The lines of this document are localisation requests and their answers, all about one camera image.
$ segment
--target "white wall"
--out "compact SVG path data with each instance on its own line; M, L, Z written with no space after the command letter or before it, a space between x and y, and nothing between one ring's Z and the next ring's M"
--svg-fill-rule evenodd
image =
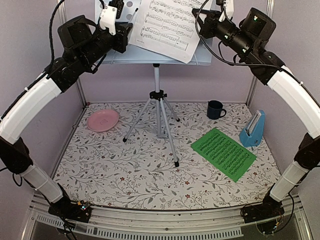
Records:
M277 29L267 49L276 53L320 101L320 1L276 0L274 21ZM280 170L293 161L306 129L294 112L268 87L258 85L251 110L266 112L265 138ZM320 177L315 169L298 192L314 239L320 239Z
M69 0L65 4L69 19L80 14L95 19L93 0ZM265 11L267 0L236 0L234 21L244 19L251 7ZM234 53L223 46L222 51L232 61ZM95 75L84 74L81 79L90 102L146 101L154 90L151 64L103 65ZM248 68L230 67L214 59L212 66L161 65L160 79L170 101L244 103L252 74Z
M49 19L55 5L55 0L1 2L0 114L50 63ZM59 17L56 20L55 32ZM60 46L55 48L61 53ZM80 100L73 87L43 109L23 132L31 158L47 173L53 170L80 112ZM0 189L0 239L18 240L33 192L26 183L18 188L8 171L0 173Z

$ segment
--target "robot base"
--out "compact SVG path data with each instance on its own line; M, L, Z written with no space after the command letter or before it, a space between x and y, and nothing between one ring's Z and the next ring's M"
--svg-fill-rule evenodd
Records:
M284 213L285 210L281 205L277 207L272 207L271 210L269 207L267 208L266 205L263 203L259 205L245 206L241 210L241 215L246 224L265 219L275 218L283 215Z
M92 212L91 207L88 207L85 210L82 210L82 206L77 204L71 204L69 208L69 212L62 213L59 210L53 208L52 206L48 210L48 213L51 215L55 215L58 217L62 217L64 219L74 220L82 223L89 223L91 212Z

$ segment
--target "black cable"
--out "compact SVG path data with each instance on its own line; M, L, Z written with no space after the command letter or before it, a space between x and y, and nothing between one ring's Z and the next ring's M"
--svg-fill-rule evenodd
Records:
M220 56L221 56L221 58L223 59L223 60L225 60L225 58L224 58L224 56L222 55L222 51L221 51L221 44L222 44L223 42L222 41L220 41L219 43L218 43L218 50L219 50L219 53L220 53Z
M238 54L236 54L236 55L233 56L233 62L234 62L235 64L236 64L237 56L238 56Z
M289 224L290 220L292 219L292 217L293 217L293 215L294 215L294 211L295 211L295 200L294 200L294 198L292 197L292 195L291 195L290 192L288 193L288 195L289 195L289 197L290 197L291 200L292 200L292 211L291 211L291 214L290 214L290 217L289 217L288 221L285 223L285 225L283 225L282 228L275 230L275 231L274 231L275 234L278 233L278 232L280 232L280 231L282 231L282 230Z
M92 73L95 74L98 71L98 68L100 67L100 65L104 62L105 58L106 58L107 54L103 55L102 58L100 59L100 61L98 62L98 64L95 66L95 68L92 70Z
M228 18L226 7L225 7L225 6L221 6L221 7L222 7L222 9L223 9L223 13L224 13L225 19L226 19L229 23L231 23L232 25L234 25L234 23Z
M102 4L102 8L105 8L105 2L103 0L99 0L100 3ZM50 41L50 52L51 52L51 62L48 65L48 67L46 68L46 70L44 71L44 73L39 76L33 83L31 83L27 89L31 89L34 85L36 85L41 79L43 79L52 69L54 63L55 63L55 49L54 49L54 39L53 39L53 24L54 24L54 19L55 16L57 14L57 11L59 9L59 7L65 2L65 0L61 0L54 8L51 18L50 18L50 22L49 22L49 41ZM23 95L25 95L27 93L27 91L23 91L15 100L14 102L9 106L9 108L3 113L3 115L1 116L2 119L5 118L5 116L10 112L10 110L17 104L17 102L23 97Z
M67 233L67 229L66 229L66 225L63 224L63 228L64 228L64 236L68 239L68 240L72 240L71 237L69 237L69 234L71 233Z
M105 2L103 1L103 0L99 0L100 1L100 3L101 3L101 5L102 5L102 9L105 9Z
M261 210L261 209L257 208L255 205L246 204L246 205L244 205L244 206L241 208L241 210L240 210L240 215L241 215L241 217L243 217L243 218L245 217L244 210L245 210L245 208L248 207L248 206L250 206L250 207L252 207L252 208L255 208L255 209L258 210L259 212L264 212L264 213L268 213L268 212L269 212L267 209L266 209L266 210Z
M202 11L202 9L205 7L205 5L209 2L209 0L205 0L203 2L203 4L201 5L197 15L196 15L196 18L195 18L195 31L197 33L197 35L199 36L202 44L205 46L205 48L215 57L217 58L218 60L220 60L221 62L225 63L225 64L228 64L228 65L233 65L233 66L239 66L239 67L267 67L267 68L273 68L273 69L277 69L279 70L280 72L285 72L287 75L289 75L291 78L293 78L298 84L300 84L302 86L302 88L310 95L310 97L312 98L312 100L318 105L318 107L320 108L320 104L319 102L314 98L314 96L309 92L309 90L303 85L301 84L301 82L291 73L289 72L288 70L282 68L282 67L279 67L279 66L275 66L275 65L269 65L269 64L245 64L245 63L233 63L233 62L230 62L230 61L226 61L224 59L222 59L221 57L219 57L209 46L208 44L205 42L204 38L200 35L200 32L199 32L199 28L198 28L198 19L199 19L199 16L200 16L200 13Z
M4 171L4 170L7 170L7 169L8 169L7 167L4 167L4 168L0 169L0 173L1 173L2 171Z
M71 235L72 235L72 237L74 238L74 240L77 240L77 237L75 236L75 234L74 234L74 232L72 231L72 229L71 229L71 227L69 226L69 223L66 221L66 219L64 219L62 216L60 216L59 214L58 214L58 212L56 211L56 209L55 209L55 207L51 204L51 202L48 200L48 198L45 196L45 195L43 195L42 194L42 196L44 197L44 199L47 201L47 203L50 205L50 207L54 210L54 212L55 212L55 214L62 220L62 222L64 223L64 228L65 228L65 226L68 228L68 230L70 231L70 233L71 233Z
M219 53L220 53L221 58L222 58L223 60L225 60L224 56L222 56L221 44L222 44L222 41L220 41L220 42L218 43L218 49L219 49Z
M21 187L21 186L22 186L22 183L23 183L23 178L22 178L22 176L20 176L20 183L18 183L18 182L16 181L16 178L15 178L15 174L14 174L14 173L12 173L12 179L13 179L15 185L17 185L18 187Z

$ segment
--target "blue metronome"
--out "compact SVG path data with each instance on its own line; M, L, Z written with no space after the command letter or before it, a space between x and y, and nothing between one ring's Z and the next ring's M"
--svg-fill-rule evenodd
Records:
M262 110L257 110L250 121L242 129L239 137L245 148L259 146L264 135L266 114Z

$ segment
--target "vertical metal pole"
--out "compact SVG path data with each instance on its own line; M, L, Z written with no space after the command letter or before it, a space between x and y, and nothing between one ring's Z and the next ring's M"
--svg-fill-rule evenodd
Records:
M78 128L78 125L80 124L80 122L81 122L82 118L84 117L86 111L87 111L87 108L84 107L83 110L82 110L82 112L81 112L81 114L79 115L79 117L78 117L77 120L75 121L75 124L73 125L72 130L71 130L71 132L69 133L69 135L68 135L66 141L64 142L64 144L63 144L63 146L62 146L62 149L61 149L61 151L60 151L60 153L59 153L59 155L58 155L58 157L57 157L57 161L56 161L56 163L54 164L53 170L52 170L52 172L51 172L51 174L50 174L50 178L54 179L55 174L56 174L56 172L57 172L57 170L58 170L58 167L59 167L59 165L60 165L60 163L61 163L61 160L62 160L62 158L64 157L64 155L65 155L65 153L66 153L67 147L69 146L69 143L71 142L74 134L76 133L76 130L77 130L77 128Z
M159 64L153 64L154 67L154 86L155 92L160 92L160 69ZM160 110L160 102L156 101L156 130L158 138L161 136L161 110Z
M271 19L273 18L274 15L274 9L275 9L275 0L268 0L267 5L266 5L266 15L270 17ZM250 90L248 93L248 96L246 98L245 104L247 105L248 108L251 107L251 104L253 102L256 89L258 85L258 79L254 76L251 81L250 85Z
M58 9L58 14L59 14L59 18L60 18L60 23L62 25L67 21L67 12L66 12L65 3L62 3L60 5L60 7ZM77 90L77 92L79 94L79 98L80 98L80 101L82 103L82 106L85 107L87 105L87 99L86 99L85 92L84 92L84 89L82 87L80 78L78 78L78 81L76 81L75 86L76 86L76 90Z

